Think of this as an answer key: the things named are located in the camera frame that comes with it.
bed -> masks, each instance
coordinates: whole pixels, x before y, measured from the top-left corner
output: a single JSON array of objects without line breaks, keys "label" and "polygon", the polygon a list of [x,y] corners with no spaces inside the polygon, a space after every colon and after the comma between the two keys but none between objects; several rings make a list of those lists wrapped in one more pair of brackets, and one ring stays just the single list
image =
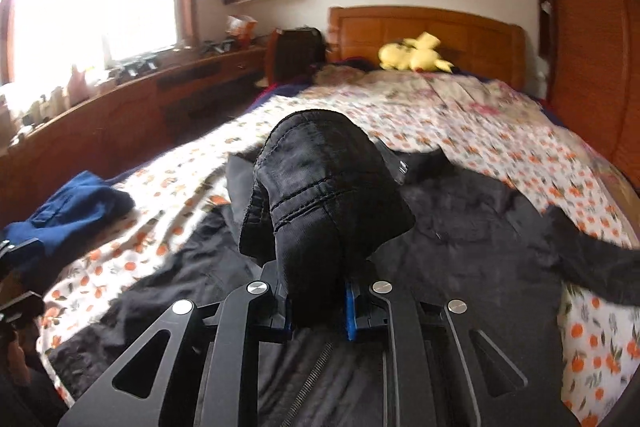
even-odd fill
[{"label": "bed", "polygon": [[[440,146],[452,162],[516,187],[540,211],[556,204],[586,233],[638,247],[627,219],[633,215],[628,209],[638,204],[633,190],[579,137],[551,124],[536,102],[518,92],[525,78],[519,26],[423,7],[335,7],[329,12],[328,57],[332,62],[354,56],[376,60],[382,44],[425,30],[441,39],[442,55],[461,69],[501,81],[363,74],[329,65],[297,96],[273,96],[117,185],[134,198],[135,208],[104,230],[44,297],[47,311],[38,350],[68,403],[73,398],[47,362],[47,353],[98,321],[111,299],[179,249],[206,212],[227,202],[227,155],[259,146],[284,116],[297,110],[342,112],[370,137],[397,150]],[[638,309],[614,306],[586,289],[566,288],[558,314],[567,362],[562,400],[578,419],[603,418],[625,389],[640,362],[635,351],[626,351],[639,320]],[[588,370],[576,371],[580,366]]]}]

wooden headboard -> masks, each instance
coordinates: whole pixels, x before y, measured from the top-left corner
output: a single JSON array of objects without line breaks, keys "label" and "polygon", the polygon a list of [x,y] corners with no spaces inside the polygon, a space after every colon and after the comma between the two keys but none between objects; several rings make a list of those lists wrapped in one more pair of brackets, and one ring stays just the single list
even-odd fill
[{"label": "wooden headboard", "polygon": [[329,9],[329,60],[365,57],[378,62],[384,44],[429,32],[442,41],[438,52],[461,70],[498,78],[514,89],[525,81],[524,31],[469,13],[413,6]]}]

bottle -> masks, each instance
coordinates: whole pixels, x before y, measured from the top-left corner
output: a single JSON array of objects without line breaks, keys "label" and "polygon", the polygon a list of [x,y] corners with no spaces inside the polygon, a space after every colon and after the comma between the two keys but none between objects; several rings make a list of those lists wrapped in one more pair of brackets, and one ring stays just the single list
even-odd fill
[{"label": "bottle", "polygon": [[66,92],[69,97],[69,107],[74,107],[89,98],[89,89],[86,87],[84,71],[80,73],[75,64],[71,66],[71,78],[66,85]]},{"label": "bottle", "polygon": [[33,126],[37,126],[42,123],[42,115],[40,113],[40,99],[37,99],[31,104],[29,113],[31,114],[31,118],[33,120]]},{"label": "bottle", "polygon": [[15,125],[4,94],[0,94],[0,149],[8,147],[15,135]]},{"label": "bottle", "polygon": [[62,88],[60,86],[51,91],[49,104],[51,107],[51,118],[65,112],[65,95],[62,93]]},{"label": "bottle", "polygon": [[52,105],[50,100],[47,100],[46,95],[40,96],[40,116],[42,117],[42,123],[47,123],[55,114],[52,113]]}]

blue cloth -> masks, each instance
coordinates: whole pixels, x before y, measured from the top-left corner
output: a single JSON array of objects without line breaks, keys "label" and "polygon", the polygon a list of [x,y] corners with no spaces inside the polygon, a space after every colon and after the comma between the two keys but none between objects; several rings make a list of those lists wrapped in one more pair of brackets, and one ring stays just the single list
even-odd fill
[{"label": "blue cloth", "polygon": [[118,217],[133,208],[131,197],[111,188],[95,174],[81,172],[63,185],[26,221],[11,223],[2,231],[13,245],[38,238],[44,251],[25,256],[7,253],[4,261],[17,269],[25,290],[42,294],[56,281],[60,270],[85,252],[88,242]]}]

silver screw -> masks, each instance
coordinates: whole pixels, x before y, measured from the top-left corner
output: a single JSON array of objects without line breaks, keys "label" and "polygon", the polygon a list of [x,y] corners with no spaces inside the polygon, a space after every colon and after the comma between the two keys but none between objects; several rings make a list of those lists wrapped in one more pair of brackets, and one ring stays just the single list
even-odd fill
[{"label": "silver screw", "polygon": [[176,315],[185,315],[193,309],[193,303],[187,299],[175,301],[171,309]]},{"label": "silver screw", "polygon": [[371,289],[375,293],[384,294],[384,293],[389,293],[393,289],[393,286],[391,286],[391,283],[387,281],[375,281],[371,286]]},{"label": "silver screw", "polygon": [[261,293],[265,293],[267,288],[269,288],[267,283],[262,281],[253,281],[246,286],[246,290],[251,293],[251,295],[260,295]]},{"label": "silver screw", "polygon": [[460,315],[461,313],[466,312],[466,302],[461,301],[460,299],[453,299],[452,301],[449,301],[447,308],[449,308],[451,313],[457,313]]}]

